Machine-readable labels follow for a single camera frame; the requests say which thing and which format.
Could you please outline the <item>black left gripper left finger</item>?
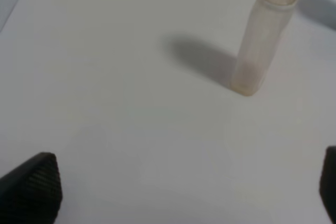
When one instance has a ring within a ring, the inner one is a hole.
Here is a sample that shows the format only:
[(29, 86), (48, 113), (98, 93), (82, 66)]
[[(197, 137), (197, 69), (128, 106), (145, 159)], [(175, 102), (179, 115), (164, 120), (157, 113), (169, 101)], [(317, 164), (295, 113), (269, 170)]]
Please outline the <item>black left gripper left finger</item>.
[(1, 177), (1, 223), (54, 223), (61, 202), (53, 153), (39, 153)]

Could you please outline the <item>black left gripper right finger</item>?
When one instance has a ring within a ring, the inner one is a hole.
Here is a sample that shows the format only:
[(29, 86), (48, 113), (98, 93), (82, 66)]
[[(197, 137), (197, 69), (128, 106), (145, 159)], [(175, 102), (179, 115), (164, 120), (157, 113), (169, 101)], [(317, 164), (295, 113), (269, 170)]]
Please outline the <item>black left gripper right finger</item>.
[(326, 149), (320, 178), (319, 193), (332, 223), (335, 223), (336, 168), (335, 146)]

